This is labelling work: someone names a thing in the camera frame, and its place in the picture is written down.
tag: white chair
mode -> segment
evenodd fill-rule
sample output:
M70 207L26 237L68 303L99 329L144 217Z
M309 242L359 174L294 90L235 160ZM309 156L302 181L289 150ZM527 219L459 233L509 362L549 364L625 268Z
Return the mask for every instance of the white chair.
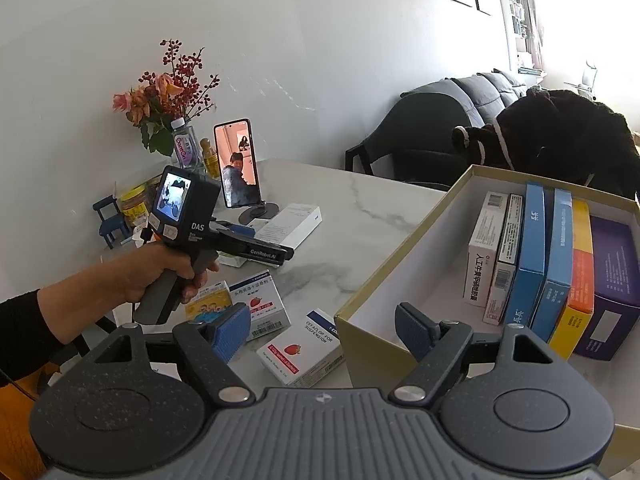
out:
M593 83L596 80L596 74L598 73L598 69L595 67L593 63L589 63L586 61L586 67L584 68L584 72L582 72L582 82L580 84L573 84L565 82L565 85L572 86L578 91L578 95L582 97L586 97L591 101L596 100L596 96L593 94Z

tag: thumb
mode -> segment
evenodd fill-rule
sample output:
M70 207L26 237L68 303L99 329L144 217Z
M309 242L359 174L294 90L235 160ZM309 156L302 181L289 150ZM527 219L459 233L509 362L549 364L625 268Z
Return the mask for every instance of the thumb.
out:
M185 280L192 280L195 276L193 267L191 267L191 259L188 254L176 251L168 247L164 247L164 258L162 259L162 268L174 270L178 276Z

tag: open storage box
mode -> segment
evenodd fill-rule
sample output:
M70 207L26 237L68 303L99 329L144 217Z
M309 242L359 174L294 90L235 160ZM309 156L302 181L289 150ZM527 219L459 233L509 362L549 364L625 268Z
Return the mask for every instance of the open storage box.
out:
M542 184L549 192L556 187L568 190L574 199L588 203L592 216L628 224L640 254L640 208L636 202L548 178L471 166L336 314L354 387L375 386L388 393L415 367L394 328L394 311L403 301L436 322L460 320L476 332L502 330L482 322L484 308L462 300L468 242L486 192L524 195L529 181ZM569 359L614 411L616 433L600 465L607 475L640 459L639 331L636 326L610 362L577 355Z

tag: phone stand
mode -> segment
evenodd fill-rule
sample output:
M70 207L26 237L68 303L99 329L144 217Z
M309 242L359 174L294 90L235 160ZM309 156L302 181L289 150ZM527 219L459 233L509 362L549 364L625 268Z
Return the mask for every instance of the phone stand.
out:
M242 211L238 217L238 223L247 225L254 218L272 219L280 212L278 204L273 202L265 202L264 200L258 205L251 206L249 209Z

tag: black sleeve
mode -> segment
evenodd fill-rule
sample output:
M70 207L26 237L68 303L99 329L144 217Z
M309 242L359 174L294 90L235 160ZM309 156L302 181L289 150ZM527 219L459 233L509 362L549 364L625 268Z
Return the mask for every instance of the black sleeve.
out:
M0 303L0 368L13 380L36 371L64 346L45 323L37 294ZM6 384L0 374L0 386Z

